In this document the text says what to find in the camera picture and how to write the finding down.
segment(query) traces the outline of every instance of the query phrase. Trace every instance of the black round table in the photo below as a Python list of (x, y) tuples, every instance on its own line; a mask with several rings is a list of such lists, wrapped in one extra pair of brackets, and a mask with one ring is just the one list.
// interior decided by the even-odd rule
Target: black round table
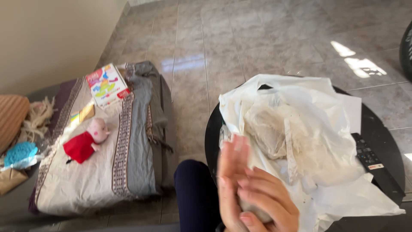
[[(269, 88), (267, 85), (260, 87), (260, 89)], [(337, 93), (350, 95), (337, 87), (334, 87), (334, 89)], [(217, 161), (220, 151), (219, 135), (223, 123), (224, 121), (219, 111), (219, 104), (217, 104), (210, 115), (205, 134), (206, 160), (215, 183)], [(362, 104), (361, 135), (404, 191), (405, 170), (398, 146), (379, 117), (364, 104)], [(401, 197), (392, 200), (398, 205), (402, 202)], [(327, 231), (379, 231), (388, 223), (390, 218), (391, 217), (388, 216), (343, 217), (341, 220), (335, 221)]]

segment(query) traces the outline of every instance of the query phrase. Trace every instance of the peppa pig plush toy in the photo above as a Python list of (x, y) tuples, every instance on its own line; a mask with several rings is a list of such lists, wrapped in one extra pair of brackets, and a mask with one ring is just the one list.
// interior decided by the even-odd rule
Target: peppa pig plush toy
[(94, 118), (87, 130), (63, 144), (64, 151), (71, 158), (66, 163), (76, 160), (83, 163), (95, 151), (100, 150), (100, 143), (107, 139), (110, 132), (102, 118)]

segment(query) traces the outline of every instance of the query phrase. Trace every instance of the pink plush head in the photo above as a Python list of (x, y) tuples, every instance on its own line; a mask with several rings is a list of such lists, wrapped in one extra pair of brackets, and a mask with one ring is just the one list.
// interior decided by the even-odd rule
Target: pink plush head
[(110, 134), (103, 118), (93, 118), (90, 125), (87, 127), (87, 132), (91, 134), (94, 142), (97, 144), (106, 140), (107, 136)]

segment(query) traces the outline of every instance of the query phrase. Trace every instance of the brown paper bag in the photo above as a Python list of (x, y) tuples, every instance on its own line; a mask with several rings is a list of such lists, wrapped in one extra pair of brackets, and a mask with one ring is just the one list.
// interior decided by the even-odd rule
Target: brown paper bag
[(28, 179), (27, 174), (22, 170), (14, 170), (12, 168), (0, 172), (0, 196), (12, 190), (17, 185)]

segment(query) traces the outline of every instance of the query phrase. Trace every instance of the red plush dress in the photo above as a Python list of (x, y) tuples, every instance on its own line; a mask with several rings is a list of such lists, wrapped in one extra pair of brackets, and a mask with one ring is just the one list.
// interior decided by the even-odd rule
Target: red plush dress
[(83, 163), (94, 152), (93, 147), (91, 147), (92, 143), (95, 143), (93, 137), (86, 131), (67, 141), (67, 143), (63, 144), (63, 148), (72, 160)]

